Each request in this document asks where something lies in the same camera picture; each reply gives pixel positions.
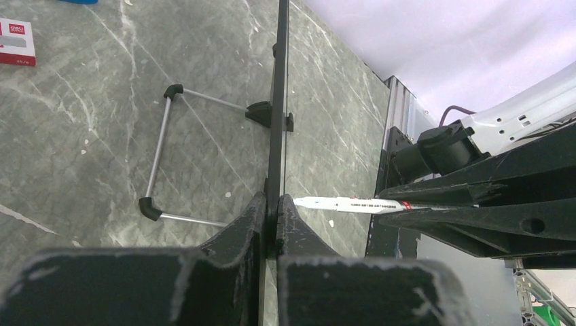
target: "red and white box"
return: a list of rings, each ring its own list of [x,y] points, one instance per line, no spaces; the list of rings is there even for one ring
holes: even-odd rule
[[[0,18],[0,63],[36,65],[32,24]]]

